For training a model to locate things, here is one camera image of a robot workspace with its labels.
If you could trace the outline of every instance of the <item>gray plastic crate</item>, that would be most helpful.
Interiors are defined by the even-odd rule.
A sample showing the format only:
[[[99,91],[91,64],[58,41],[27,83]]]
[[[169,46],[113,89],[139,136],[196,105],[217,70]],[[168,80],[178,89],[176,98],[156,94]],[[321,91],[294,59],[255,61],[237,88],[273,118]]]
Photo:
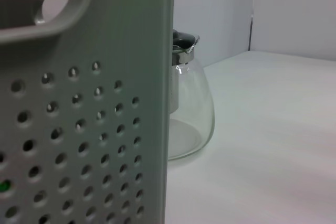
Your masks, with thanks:
[[[172,6],[69,0],[0,30],[0,223],[164,222]]]

